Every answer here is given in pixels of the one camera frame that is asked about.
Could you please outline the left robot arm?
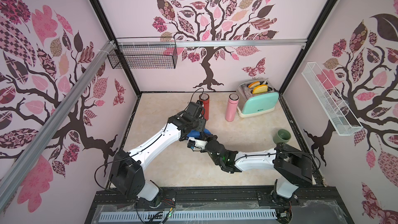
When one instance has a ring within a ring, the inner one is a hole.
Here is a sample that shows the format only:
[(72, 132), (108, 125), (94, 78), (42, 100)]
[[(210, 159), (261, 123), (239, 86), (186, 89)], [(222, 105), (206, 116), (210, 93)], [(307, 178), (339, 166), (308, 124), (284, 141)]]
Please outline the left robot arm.
[(144, 199), (152, 207), (159, 206), (164, 199), (163, 190), (145, 179), (145, 169), (168, 146), (183, 141), (193, 130), (203, 132), (205, 125), (204, 117), (191, 118), (186, 114), (170, 117), (152, 138), (130, 151), (116, 153), (110, 182), (128, 200)]

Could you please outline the blue thermos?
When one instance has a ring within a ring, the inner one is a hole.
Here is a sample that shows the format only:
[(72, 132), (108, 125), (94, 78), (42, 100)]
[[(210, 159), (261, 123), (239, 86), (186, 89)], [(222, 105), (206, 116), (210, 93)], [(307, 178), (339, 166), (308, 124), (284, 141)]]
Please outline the blue thermos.
[(204, 140), (205, 139), (205, 132), (199, 132), (196, 130), (192, 130), (187, 136), (186, 140), (189, 138), (197, 139), (197, 140)]

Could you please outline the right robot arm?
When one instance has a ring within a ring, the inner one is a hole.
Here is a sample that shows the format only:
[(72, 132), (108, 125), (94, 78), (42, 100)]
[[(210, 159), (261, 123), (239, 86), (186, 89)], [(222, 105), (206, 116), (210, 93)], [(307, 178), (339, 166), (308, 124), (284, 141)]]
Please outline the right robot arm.
[(205, 150), (222, 171), (233, 174), (249, 170), (275, 170), (281, 177), (275, 180), (271, 201), (286, 205), (299, 188), (313, 186), (313, 162), (311, 155), (286, 143), (278, 143), (274, 149), (259, 152), (227, 150), (216, 139), (206, 142)]

